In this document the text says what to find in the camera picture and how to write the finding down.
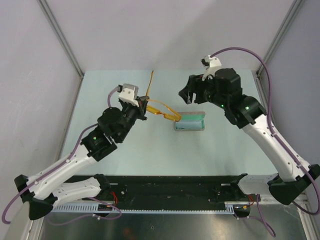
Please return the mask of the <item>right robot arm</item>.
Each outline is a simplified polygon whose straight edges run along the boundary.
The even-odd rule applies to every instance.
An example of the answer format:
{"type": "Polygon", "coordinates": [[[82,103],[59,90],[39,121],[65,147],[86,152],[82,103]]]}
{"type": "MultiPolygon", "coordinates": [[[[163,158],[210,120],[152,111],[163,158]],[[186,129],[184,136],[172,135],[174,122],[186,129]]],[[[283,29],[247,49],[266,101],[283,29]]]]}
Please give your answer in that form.
{"type": "Polygon", "coordinates": [[[179,91],[186,104],[212,103],[224,111],[226,119],[251,137],[277,170],[272,175],[244,175],[230,188],[231,196],[242,201],[251,194],[270,195],[289,205],[320,175],[317,164],[303,159],[296,163],[283,147],[285,139],[273,123],[268,124],[266,109],[253,96],[243,94],[241,77],[232,68],[219,69],[214,75],[190,75],[179,91]]]}

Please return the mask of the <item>grey glasses case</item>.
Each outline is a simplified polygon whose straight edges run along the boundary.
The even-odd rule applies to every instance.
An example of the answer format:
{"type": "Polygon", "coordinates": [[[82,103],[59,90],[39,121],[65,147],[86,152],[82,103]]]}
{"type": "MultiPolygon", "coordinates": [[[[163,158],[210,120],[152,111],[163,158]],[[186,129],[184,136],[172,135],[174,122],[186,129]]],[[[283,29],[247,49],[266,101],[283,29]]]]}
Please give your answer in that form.
{"type": "Polygon", "coordinates": [[[176,132],[187,131],[204,131],[205,130],[205,116],[204,111],[185,111],[178,112],[181,116],[180,121],[173,123],[173,129],[176,132]]]}

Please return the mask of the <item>blue cleaning cloth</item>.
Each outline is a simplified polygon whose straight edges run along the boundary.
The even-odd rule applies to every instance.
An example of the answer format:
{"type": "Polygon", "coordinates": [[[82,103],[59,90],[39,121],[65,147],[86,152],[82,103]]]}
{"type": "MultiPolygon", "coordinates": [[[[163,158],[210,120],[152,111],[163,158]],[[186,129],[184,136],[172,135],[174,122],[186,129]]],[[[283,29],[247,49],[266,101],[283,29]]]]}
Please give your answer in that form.
{"type": "Polygon", "coordinates": [[[184,120],[175,122],[174,129],[176,131],[202,131],[205,126],[202,120],[184,120]]]}

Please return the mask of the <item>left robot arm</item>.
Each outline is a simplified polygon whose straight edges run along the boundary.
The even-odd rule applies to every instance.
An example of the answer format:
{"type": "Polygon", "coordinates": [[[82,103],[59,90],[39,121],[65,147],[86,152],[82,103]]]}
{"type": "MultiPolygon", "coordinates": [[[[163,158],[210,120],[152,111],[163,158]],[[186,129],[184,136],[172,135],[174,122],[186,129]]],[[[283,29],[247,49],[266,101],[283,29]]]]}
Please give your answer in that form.
{"type": "Polygon", "coordinates": [[[15,178],[22,202],[28,203],[30,220],[43,218],[55,207],[74,200],[93,197],[105,200],[110,196],[110,183],[101,174],[84,181],[66,181],[110,155],[123,143],[136,120],[147,119],[148,96],[137,96],[132,101],[123,97],[118,100],[122,108],[105,109],[97,123],[88,127],[88,135],[79,136],[69,155],[33,176],[21,174],[15,178]]]}

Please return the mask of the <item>orange sunglasses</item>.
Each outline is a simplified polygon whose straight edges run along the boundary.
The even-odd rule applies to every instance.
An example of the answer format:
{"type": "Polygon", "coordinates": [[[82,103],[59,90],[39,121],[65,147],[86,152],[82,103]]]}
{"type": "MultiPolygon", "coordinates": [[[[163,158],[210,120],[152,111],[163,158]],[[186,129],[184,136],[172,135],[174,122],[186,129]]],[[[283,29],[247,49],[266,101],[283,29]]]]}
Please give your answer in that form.
{"type": "Polygon", "coordinates": [[[177,111],[175,111],[173,108],[171,108],[170,106],[168,106],[167,104],[165,104],[161,101],[150,99],[149,93],[150,93],[150,87],[151,87],[151,84],[153,81],[153,76],[154,76],[154,70],[152,70],[150,73],[150,80],[149,80],[148,87],[147,87],[146,93],[145,93],[145,95],[148,97],[148,99],[147,99],[148,104],[147,104],[146,110],[153,115],[161,115],[166,120],[169,120],[172,122],[179,122],[182,119],[182,116],[177,111]],[[157,104],[164,106],[167,110],[170,111],[170,113],[161,111],[160,109],[150,105],[149,102],[157,103],[157,104]]]}

